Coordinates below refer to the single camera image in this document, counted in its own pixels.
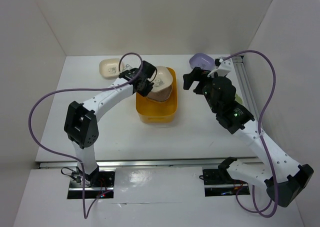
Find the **cream panda plate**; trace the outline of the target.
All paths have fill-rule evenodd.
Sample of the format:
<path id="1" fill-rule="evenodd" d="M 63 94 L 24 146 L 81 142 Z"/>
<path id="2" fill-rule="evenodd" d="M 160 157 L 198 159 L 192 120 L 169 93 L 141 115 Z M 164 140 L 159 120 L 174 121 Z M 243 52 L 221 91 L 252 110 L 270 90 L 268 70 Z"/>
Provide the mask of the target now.
<path id="1" fill-rule="evenodd" d="M 157 66 L 156 73 L 154 73 L 150 79 L 152 80 L 153 86 L 148 95 L 158 94 L 169 88 L 173 83 L 173 76 L 165 66 Z"/>
<path id="2" fill-rule="evenodd" d="M 124 69 L 119 58 L 104 59 L 99 63 L 99 73 L 105 79 L 115 79 Z"/>

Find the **cream panda plate back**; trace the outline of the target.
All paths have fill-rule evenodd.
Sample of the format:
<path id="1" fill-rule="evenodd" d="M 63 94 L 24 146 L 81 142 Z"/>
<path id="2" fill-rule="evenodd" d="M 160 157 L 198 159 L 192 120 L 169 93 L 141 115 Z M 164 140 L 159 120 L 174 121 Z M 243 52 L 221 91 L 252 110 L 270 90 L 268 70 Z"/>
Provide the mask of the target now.
<path id="1" fill-rule="evenodd" d="M 99 63 L 99 73 L 105 79 L 115 79 L 124 69 L 119 58 L 104 59 Z"/>

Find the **brown panda plate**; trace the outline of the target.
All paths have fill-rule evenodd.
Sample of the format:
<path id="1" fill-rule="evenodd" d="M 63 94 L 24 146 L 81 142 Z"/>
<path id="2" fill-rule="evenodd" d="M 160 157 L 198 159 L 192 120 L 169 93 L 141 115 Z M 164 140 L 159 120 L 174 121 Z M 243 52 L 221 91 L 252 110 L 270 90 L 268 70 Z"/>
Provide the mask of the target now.
<path id="1" fill-rule="evenodd" d="M 150 92 L 147 98 L 156 102 L 165 102 L 171 95 L 173 87 L 170 85 L 158 92 Z"/>

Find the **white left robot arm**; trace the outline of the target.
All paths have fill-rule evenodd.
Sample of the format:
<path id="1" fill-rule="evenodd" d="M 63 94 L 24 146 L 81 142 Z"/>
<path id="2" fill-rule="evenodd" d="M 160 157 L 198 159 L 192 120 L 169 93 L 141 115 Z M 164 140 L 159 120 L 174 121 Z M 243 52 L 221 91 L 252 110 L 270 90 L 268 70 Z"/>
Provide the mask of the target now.
<path id="1" fill-rule="evenodd" d="M 150 78 L 156 76 L 157 68 L 145 60 L 141 67 L 141 72 L 138 68 L 123 71 L 108 90 L 82 103 L 73 101 L 68 106 L 64 131 L 73 144 L 76 158 L 80 159 L 76 167 L 80 179 L 88 187 L 99 180 L 94 150 L 94 143 L 99 137 L 98 122 L 122 100 L 135 93 L 145 97 L 153 89 L 154 83 Z"/>

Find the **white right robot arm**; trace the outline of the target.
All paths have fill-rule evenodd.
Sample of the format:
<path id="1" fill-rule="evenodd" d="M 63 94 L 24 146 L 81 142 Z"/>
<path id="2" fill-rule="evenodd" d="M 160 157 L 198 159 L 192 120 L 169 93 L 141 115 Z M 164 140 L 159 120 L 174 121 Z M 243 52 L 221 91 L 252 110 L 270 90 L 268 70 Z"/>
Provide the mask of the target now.
<path id="1" fill-rule="evenodd" d="M 314 170 L 300 164 L 285 153 L 261 128 L 252 113 L 236 101 L 236 88 L 226 76 L 210 76 L 207 70 L 195 67 L 183 75 L 183 89 L 203 95 L 218 123 L 248 146 L 263 162 L 259 169 L 235 157 L 226 158 L 218 166 L 223 183 L 244 181 L 265 190 L 278 206 L 286 208 L 307 186 Z"/>

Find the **cream panda plate front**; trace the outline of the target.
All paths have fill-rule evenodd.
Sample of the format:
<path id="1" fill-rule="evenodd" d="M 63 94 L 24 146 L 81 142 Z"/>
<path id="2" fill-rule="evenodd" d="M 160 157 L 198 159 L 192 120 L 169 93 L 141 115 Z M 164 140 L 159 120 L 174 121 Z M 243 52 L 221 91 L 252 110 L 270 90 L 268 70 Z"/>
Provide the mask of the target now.
<path id="1" fill-rule="evenodd" d="M 165 66 L 157 66 L 156 73 L 154 73 L 150 79 L 152 80 L 153 86 L 148 95 L 158 94 L 169 88 L 173 83 L 173 76 Z"/>

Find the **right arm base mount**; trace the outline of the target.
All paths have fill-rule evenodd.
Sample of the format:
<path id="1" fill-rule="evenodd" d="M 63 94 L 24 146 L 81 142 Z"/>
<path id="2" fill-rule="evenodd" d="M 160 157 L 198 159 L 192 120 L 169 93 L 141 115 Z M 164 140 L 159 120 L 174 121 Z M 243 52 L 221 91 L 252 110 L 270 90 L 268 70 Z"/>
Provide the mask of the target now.
<path id="1" fill-rule="evenodd" d="M 203 169 L 199 179 L 204 184 L 206 197 L 222 197 L 250 195 L 249 186 L 246 182 L 234 179 L 223 179 L 218 169 Z"/>

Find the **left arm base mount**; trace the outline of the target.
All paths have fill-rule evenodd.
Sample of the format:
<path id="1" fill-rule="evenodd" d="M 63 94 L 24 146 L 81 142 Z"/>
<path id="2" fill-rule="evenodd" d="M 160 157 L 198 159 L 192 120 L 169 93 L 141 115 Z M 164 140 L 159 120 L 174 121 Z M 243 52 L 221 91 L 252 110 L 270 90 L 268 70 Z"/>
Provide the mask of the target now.
<path id="1" fill-rule="evenodd" d="M 68 200 L 82 199 L 83 178 L 82 175 L 75 169 L 70 167 L 63 167 L 60 173 L 69 178 L 69 186 L 67 192 Z M 115 170 L 100 171 L 95 179 L 84 180 L 85 199 L 113 199 L 114 198 L 114 184 L 115 184 Z"/>

